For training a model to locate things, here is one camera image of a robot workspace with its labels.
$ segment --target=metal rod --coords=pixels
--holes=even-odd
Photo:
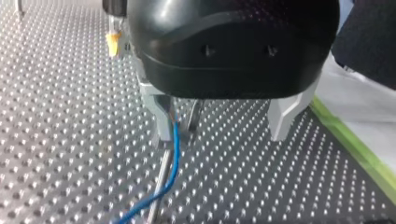
[[[155,193],[160,191],[166,183],[166,179],[168,177],[169,170],[171,168],[173,154],[174,154],[173,149],[166,149],[165,152],[163,153],[163,162],[161,163],[160,173],[158,174]],[[148,213],[148,221],[147,221],[148,224],[152,224],[155,222],[158,216],[158,211],[160,210],[160,204],[161,204],[161,199],[158,199],[157,201],[151,204]]]
[[[15,11],[22,12],[22,0],[15,0]]]

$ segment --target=white surface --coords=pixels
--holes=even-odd
[[[330,56],[316,94],[396,174],[396,91],[347,73]]]

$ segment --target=black object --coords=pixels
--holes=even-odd
[[[126,17],[127,0],[102,0],[105,13],[115,17]]]
[[[396,90],[396,1],[356,1],[334,42],[341,64]]]
[[[134,0],[134,50],[147,79],[186,98],[304,91],[327,58],[338,0]]]

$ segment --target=metal bracket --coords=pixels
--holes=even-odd
[[[271,100],[267,118],[270,125],[272,140],[283,141],[289,133],[294,118],[305,110],[315,95],[320,76],[305,91],[282,99]]]

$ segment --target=blue cable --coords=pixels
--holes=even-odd
[[[140,210],[149,207],[155,200],[160,199],[165,195],[175,183],[177,177],[177,170],[178,170],[178,158],[179,158],[179,139],[178,139],[178,127],[177,121],[174,123],[174,164],[172,168],[171,176],[168,182],[165,184],[165,187],[161,189],[158,193],[151,194],[146,200],[141,201],[136,206],[134,206],[125,216],[123,216],[117,223],[124,224],[127,223],[131,218],[133,218]]]

